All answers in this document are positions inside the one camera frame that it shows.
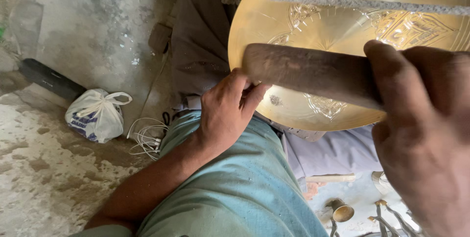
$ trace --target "tied plastic bag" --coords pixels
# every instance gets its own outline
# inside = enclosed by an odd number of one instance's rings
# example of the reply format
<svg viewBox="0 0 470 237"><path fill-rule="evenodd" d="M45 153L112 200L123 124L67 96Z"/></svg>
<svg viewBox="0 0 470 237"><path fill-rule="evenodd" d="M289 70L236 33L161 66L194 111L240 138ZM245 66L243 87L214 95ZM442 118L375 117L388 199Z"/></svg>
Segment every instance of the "tied plastic bag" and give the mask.
<svg viewBox="0 0 470 237"><path fill-rule="evenodd" d="M127 102L114 98L126 96ZM126 105L132 97L124 92L109 94L102 89L88 90L77 98L65 113L67 124L93 142L105 143L123 132L124 120L119 105Z"/></svg>

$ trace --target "brass cup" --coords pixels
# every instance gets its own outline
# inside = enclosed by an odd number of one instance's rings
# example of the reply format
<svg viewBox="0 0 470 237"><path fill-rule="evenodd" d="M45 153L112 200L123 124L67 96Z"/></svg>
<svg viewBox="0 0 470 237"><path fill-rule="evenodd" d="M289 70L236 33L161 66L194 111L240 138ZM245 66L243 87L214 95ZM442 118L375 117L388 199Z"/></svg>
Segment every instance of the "brass cup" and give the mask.
<svg viewBox="0 0 470 237"><path fill-rule="evenodd" d="M326 206L333 209L333 220L335 222L347 222L354 216L354 209L347 205L343 200L337 198L329 202Z"/></svg>

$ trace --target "light blue cloth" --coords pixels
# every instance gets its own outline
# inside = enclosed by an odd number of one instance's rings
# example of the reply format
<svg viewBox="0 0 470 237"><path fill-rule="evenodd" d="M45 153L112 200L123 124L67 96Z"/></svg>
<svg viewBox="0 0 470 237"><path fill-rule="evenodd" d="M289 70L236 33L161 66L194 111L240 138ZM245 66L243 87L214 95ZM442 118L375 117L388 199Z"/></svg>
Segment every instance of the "light blue cloth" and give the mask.
<svg viewBox="0 0 470 237"><path fill-rule="evenodd" d="M197 130L200 116L200 111L192 111L173 123L162 141L162 155ZM89 231L86 236L105 235ZM123 230L114 236L129 235ZM137 236L328 235L303 198L279 138L269 125L253 118L230 149L194 173L146 217Z"/></svg>

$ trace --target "leg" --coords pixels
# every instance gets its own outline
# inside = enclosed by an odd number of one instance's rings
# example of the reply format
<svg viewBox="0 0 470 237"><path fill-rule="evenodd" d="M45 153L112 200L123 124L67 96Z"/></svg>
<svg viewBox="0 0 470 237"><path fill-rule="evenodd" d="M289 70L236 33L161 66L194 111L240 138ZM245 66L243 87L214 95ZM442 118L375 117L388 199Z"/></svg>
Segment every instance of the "leg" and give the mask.
<svg viewBox="0 0 470 237"><path fill-rule="evenodd" d="M283 147L287 149L288 162L296 178L382 171L372 140L372 127L327 132L316 142L286 133Z"/></svg>
<svg viewBox="0 0 470 237"><path fill-rule="evenodd" d="M197 109L187 97L197 99L230 73L227 44L236 7L220 0L180 0L179 5L172 35L174 108Z"/></svg>

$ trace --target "frayed rope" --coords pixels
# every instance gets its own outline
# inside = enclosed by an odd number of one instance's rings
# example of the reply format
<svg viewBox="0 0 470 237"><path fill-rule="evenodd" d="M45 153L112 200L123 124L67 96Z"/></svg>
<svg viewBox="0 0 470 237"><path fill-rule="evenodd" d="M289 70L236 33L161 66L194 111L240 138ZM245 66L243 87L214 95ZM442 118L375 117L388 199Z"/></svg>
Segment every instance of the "frayed rope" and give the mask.
<svg viewBox="0 0 470 237"><path fill-rule="evenodd" d="M345 8L369 8L382 10L402 10L409 12L426 12L449 15L470 15L470 6L444 6L372 0L270 0L278 2L299 3L316 6L339 6ZM240 3L240 0L222 0L224 4Z"/></svg>

